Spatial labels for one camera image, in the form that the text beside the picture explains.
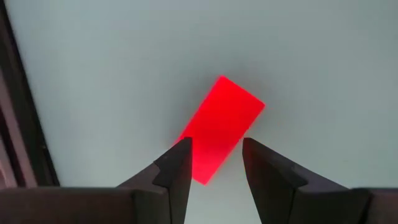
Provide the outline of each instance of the red block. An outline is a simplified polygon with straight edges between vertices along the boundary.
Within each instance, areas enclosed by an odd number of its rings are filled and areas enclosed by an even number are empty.
[[[193,178],[206,185],[265,103],[220,76],[179,139],[193,139]]]

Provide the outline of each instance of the light gray surface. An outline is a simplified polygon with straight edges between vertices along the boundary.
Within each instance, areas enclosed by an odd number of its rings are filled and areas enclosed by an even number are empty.
[[[248,136],[348,187],[398,186],[396,0],[6,2],[65,186],[144,168],[220,73],[268,104]],[[238,149],[193,183],[187,223],[254,209]]]

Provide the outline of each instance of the dark frame edge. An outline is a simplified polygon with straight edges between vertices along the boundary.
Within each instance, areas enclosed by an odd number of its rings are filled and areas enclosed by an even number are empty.
[[[11,102],[10,105],[0,105],[0,109],[12,111],[11,116],[17,125],[14,130],[9,126],[7,128],[13,139],[13,150],[24,178],[34,180],[19,185],[59,186],[4,0],[0,0],[0,69],[0,76],[8,92],[7,98]],[[24,172],[29,170],[27,167],[30,167],[32,173]]]

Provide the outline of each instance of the glowing red object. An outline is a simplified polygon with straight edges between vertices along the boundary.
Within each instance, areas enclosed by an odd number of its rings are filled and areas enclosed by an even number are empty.
[[[207,184],[265,108],[255,96],[220,76],[179,139],[192,137],[192,177]]]

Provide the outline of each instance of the pale blue background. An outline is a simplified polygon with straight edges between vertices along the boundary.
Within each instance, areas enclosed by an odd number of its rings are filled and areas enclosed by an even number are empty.
[[[115,186],[175,140],[216,76],[265,101],[247,133],[348,187],[398,186],[396,0],[8,0],[64,186]],[[241,146],[188,224],[259,223]]]

